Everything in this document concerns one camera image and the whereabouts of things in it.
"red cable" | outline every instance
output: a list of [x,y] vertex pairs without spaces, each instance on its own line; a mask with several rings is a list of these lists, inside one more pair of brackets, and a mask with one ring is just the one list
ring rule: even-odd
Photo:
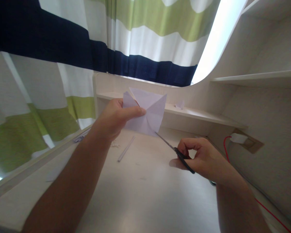
[[[225,146],[225,141],[228,139],[228,138],[231,138],[231,136],[228,136],[228,137],[225,137],[224,139],[224,142],[223,142],[223,145],[224,145],[224,149],[225,149],[225,154],[226,154],[226,158],[227,158],[227,161],[230,163],[230,160],[229,160],[229,155],[227,154],[227,149],[226,149],[226,146]],[[270,212],[261,202],[258,201],[258,199],[254,198],[264,209],[267,210],[267,212],[269,212],[289,233],[291,233],[291,231],[272,213]]]
[[227,150],[226,150],[226,146],[225,146],[225,141],[228,138],[231,138],[231,136],[225,137],[224,142],[223,142],[223,145],[224,145],[224,149],[225,149],[225,154],[226,154],[227,161],[230,163],[229,155],[227,154]]

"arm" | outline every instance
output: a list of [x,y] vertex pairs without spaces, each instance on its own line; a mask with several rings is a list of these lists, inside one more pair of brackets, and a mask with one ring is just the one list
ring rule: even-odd
[[76,230],[95,190],[111,142],[126,121],[146,112],[140,107],[122,109],[122,106],[122,99],[110,101],[58,178],[32,209],[23,233]]
[[[194,159],[189,157],[191,149],[197,151]],[[186,162],[195,172],[217,183],[221,232],[271,233],[244,179],[207,139],[182,139],[178,150],[187,156]],[[169,165],[186,170],[179,159]]]

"black scissor handle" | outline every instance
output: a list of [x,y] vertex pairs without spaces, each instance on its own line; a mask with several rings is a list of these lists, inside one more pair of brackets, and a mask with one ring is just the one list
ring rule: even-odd
[[186,163],[186,161],[184,160],[185,158],[185,155],[182,154],[177,147],[174,147],[175,148],[175,151],[180,159],[180,161],[182,162],[182,164],[192,173],[192,174],[195,174],[195,171],[193,171],[190,166]]

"desk surface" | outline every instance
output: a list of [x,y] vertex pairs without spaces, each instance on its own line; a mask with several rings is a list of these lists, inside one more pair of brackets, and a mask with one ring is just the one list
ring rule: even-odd
[[[194,137],[167,128],[161,128],[160,133],[173,146],[181,138]],[[134,135],[135,140],[118,163]],[[220,232],[216,188],[207,179],[170,168],[168,163],[176,154],[160,138],[123,130],[116,141],[120,148],[110,148],[77,232]],[[68,147],[0,197],[0,226],[22,228],[50,185],[45,182],[47,174],[75,147]]]

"electrical socket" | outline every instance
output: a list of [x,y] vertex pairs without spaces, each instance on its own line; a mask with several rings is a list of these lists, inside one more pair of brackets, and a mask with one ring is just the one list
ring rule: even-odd
[[249,136],[248,134],[244,133],[243,131],[239,129],[235,129],[233,133],[242,134],[248,137],[248,139],[243,144],[240,144],[240,145],[252,154],[256,153],[262,146],[264,146],[264,143]]

